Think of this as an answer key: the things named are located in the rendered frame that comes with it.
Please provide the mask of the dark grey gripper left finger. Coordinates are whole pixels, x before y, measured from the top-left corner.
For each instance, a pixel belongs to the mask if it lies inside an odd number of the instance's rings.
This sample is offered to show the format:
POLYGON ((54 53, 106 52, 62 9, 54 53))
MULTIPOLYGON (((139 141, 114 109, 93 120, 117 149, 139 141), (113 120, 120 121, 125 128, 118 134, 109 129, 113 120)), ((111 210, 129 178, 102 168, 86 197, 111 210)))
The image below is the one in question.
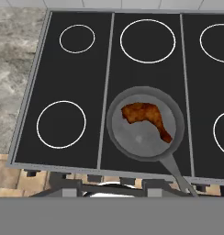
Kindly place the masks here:
POLYGON ((78 179, 67 179, 64 173, 51 173, 50 188, 33 195, 33 197, 82 197, 83 182, 78 179))

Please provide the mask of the grey frying pan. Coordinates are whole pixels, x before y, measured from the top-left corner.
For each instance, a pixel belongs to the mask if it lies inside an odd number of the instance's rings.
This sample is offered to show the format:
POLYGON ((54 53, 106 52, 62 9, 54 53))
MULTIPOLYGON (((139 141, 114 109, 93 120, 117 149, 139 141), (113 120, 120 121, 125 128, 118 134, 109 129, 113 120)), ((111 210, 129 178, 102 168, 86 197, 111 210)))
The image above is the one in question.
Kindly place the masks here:
POLYGON ((112 101, 106 115, 106 128, 115 146, 138 162, 160 162, 174 177, 180 190, 196 195, 196 190, 181 175, 174 159, 185 134, 184 115, 177 103, 165 92, 149 87, 131 87, 112 101), (162 115, 165 129, 172 136, 170 143, 160 138, 158 129, 149 121, 129 124, 121 108, 136 102, 155 104, 162 115))

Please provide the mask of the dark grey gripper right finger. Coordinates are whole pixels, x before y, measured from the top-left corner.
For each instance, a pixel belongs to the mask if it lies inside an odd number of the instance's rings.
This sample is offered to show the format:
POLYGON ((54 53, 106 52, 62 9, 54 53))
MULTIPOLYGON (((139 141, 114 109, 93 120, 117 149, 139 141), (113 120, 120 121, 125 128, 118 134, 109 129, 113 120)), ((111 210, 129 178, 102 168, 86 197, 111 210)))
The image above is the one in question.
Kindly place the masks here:
POLYGON ((172 189, 163 179, 146 179, 142 181, 142 189, 147 197, 176 197, 188 196, 177 189, 172 189))

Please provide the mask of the brown fried chicken leg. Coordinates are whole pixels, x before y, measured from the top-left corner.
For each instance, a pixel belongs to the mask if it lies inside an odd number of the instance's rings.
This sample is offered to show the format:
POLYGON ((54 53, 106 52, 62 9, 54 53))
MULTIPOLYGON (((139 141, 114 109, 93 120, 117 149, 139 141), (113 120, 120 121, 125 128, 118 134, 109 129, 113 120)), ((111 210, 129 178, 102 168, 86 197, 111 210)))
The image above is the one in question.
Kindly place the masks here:
POLYGON ((121 112, 122 117, 126 119, 129 124, 149 121, 158 129, 160 138, 164 142, 170 143, 173 140, 172 136, 165 129, 161 112, 155 104, 141 102, 127 104, 121 108, 121 112))

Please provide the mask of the black glass hob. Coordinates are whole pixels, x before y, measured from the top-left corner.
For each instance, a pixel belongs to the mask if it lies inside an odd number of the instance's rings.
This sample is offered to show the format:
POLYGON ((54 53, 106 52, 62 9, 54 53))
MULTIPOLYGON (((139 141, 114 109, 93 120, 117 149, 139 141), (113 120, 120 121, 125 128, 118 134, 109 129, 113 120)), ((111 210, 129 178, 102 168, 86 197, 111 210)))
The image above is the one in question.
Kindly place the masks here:
POLYGON ((174 152, 194 184, 224 185, 224 13, 50 11, 9 151, 27 170, 171 178, 109 138, 107 111, 135 86, 157 88, 180 107, 174 152))

